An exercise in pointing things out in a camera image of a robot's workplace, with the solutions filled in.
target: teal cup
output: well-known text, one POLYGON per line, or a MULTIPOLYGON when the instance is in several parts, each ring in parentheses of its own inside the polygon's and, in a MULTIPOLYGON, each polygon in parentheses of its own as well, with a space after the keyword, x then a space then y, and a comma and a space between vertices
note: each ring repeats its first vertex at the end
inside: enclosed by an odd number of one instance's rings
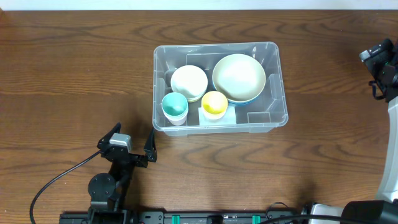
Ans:
POLYGON ((169 93, 162 100, 162 109, 166 118, 179 126, 187 120, 188 101, 181 93, 169 93))

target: yellow cup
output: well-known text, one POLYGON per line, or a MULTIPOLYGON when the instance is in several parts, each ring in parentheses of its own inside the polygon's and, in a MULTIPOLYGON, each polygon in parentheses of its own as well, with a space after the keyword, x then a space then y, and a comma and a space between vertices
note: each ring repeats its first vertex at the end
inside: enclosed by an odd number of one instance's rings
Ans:
POLYGON ((201 109, 208 119, 220 119, 228 107, 228 100, 218 91, 210 91, 201 99, 201 109))

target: wooden surface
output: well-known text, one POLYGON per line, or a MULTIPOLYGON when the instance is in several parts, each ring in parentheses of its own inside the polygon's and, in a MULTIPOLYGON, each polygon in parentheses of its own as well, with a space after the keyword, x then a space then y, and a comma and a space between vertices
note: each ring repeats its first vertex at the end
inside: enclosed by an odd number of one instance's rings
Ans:
MULTIPOLYGON (((395 11, 5 12, 0 21, 0 223, 28 223, 34 195, 96 151, 118 121, 143 153, 158 45, 273 41, 289 122, 270 133, 168 137, 136 169, 128 207, 264 210, 372 200, 389 120, 358 55, 398 38, 395 11)), ((54 183, 37 223, 90 206, 96 157, 54 183)))

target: white wall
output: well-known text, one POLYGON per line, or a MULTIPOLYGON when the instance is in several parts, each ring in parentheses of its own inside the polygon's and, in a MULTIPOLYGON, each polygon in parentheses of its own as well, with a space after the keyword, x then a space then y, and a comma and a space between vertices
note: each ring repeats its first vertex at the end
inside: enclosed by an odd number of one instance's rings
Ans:
POLYGON ((398 0, 0 0, 4 10, 398 9, 398 0))

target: plastic bin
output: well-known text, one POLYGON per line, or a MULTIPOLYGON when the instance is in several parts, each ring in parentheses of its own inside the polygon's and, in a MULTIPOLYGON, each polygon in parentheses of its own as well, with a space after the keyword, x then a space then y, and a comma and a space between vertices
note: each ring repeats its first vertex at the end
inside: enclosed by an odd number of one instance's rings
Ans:
POLYGON ((279 60, 278 46, 273 42, 208 44, 208 45, 166 45, 154 51, 154 102, 152 122, 156 130, 169 136, 210 133, 266 133, 288 120, 284 83, 279 60), (179 67, 195 65, 206 72, 207 91, 213 91, 212 73, 223 57, 231 54, 246 54, 255 58, 266 72, 266 86, 250 104, 231 107, 233 123, 200 122, 201 100, 189 103, 187 121, 174 126, 162 111, 163 97, 172 92, 170 79, 179 67))

